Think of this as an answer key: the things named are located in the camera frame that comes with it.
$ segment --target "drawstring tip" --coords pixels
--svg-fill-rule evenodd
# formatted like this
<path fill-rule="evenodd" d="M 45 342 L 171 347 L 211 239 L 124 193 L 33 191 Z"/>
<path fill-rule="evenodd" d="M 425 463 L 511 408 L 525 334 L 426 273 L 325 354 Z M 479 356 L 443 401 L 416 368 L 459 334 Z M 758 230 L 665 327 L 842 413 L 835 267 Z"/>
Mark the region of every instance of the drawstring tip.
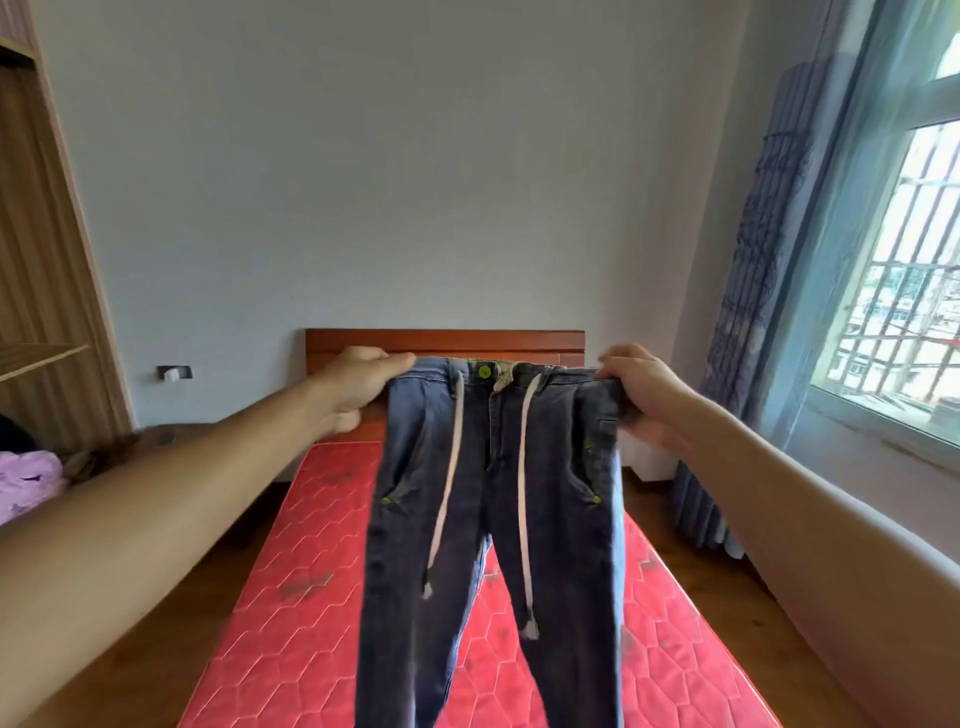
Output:
<path fill-rule="evenodd" d="M 527 620 L 527 625 L 523 628 L 523 631 L 520 632 L 520 635 L 526 640 L 540 639 L 540 630 L 537 629 L 537 622 L 533 617 Z"/>

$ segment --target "electrical outlet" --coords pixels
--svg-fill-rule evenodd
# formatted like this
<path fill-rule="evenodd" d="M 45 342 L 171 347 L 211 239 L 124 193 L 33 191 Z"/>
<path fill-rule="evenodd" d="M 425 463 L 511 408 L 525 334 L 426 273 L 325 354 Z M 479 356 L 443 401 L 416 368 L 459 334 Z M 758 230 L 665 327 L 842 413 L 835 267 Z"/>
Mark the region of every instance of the electrical outlet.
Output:
<path fill-rule="evenodd" d="M 162 366 L 156 368 L 156 375 L 163 381 L 177 381 L 178 379 L 192 379 L 193 367 L 185 365 Z"/>

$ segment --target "wooden headboard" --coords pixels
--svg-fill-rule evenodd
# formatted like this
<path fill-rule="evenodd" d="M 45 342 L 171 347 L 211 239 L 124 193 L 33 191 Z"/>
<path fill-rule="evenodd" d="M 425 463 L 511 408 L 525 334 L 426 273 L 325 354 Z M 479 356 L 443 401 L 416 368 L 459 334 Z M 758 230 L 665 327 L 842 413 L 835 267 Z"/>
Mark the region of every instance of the wooden headboard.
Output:
<path fill-rule="evenodd" d="M 385 352 L 467 359 L 506 359 L 537 364 L 584 366 L 587 337 L 582 331 L 522 331 L 469 328 L 308 328 L 306 372 L 320 370 L 349 346 L 379 347 Z M 382 440 L 382 408 L 364 412 L 363 423 L 338 441 Z"/>

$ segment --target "person's left hand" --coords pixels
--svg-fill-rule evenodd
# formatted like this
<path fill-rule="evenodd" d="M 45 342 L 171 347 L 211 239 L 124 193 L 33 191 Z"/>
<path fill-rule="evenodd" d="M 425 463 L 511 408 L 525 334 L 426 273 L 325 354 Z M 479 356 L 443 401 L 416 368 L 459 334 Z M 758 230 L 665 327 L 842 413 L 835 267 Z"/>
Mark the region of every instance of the person's left hand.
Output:
<path fill-rule="evenodd" d="M 360 408 L 383 391 L 386 383 L 406 372 L 417 361 L 412 353 L 387 354 L 377 347 L 349 347 L 327 364 L 316 377 L 333 398 L 337 432 L 349 432 L 360 424 Z"/>

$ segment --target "jeans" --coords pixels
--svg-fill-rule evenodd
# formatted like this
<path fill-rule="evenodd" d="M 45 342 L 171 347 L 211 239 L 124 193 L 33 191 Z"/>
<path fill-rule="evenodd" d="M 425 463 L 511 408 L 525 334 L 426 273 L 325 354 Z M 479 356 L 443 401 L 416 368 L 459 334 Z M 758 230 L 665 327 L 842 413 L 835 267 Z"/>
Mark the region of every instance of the jeans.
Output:
<path fill-rule="evenodd" d="M 434 724 L 491 539 L 549 724 L 621 725 L 620 383 L 587 369 L 431 357 L 389 395 L 356 725 Z"/>

